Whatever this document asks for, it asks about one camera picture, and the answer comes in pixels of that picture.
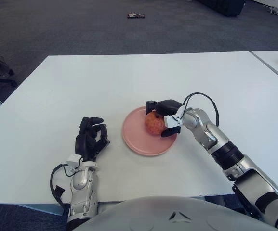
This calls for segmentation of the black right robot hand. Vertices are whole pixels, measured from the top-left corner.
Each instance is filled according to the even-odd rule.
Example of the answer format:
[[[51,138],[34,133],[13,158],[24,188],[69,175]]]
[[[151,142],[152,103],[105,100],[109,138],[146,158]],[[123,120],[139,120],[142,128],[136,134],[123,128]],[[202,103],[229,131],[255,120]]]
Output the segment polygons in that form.
[[[146,101],[145,126],[147,131],[163,138],[180,133],[182,109],[185,109],[185,106],[172,99],[159,102]]]

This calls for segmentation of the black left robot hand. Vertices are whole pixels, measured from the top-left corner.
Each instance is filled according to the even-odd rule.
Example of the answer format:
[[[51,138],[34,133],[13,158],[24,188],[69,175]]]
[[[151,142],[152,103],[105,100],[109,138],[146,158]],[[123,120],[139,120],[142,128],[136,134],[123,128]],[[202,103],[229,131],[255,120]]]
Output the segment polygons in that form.
[[[81,155],[83,162],[96,161],[99,153],[110,144],[106,124],[99,117],[84,117],[75,141],[75,154]]]

